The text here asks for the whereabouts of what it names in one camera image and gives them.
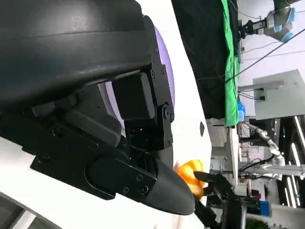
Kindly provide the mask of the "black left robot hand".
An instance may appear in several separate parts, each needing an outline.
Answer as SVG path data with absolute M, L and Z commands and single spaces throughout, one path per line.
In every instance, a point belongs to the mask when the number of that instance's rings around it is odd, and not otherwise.
M 31 168 L 105 200 L 190 215 L 155 27 L 134 0 L 0 3 L 0 135 Z

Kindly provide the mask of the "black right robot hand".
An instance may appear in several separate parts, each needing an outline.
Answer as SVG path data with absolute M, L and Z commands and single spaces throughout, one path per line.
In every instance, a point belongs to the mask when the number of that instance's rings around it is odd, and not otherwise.
M 203 225 L 210 229 L 240 229 L 242 227 L 242 203 L 234 193 L 233 186 L 221 174 L 195 171 L 194 175 L 198 180 L 208 183 L 208 187 L 203 189 L 204 195 L 215 195 L 218 198 L 217 202 L 223 208 L 222 221 L 218 223 L 215 220 L 215 212 L 196 200 L 194 213 Z

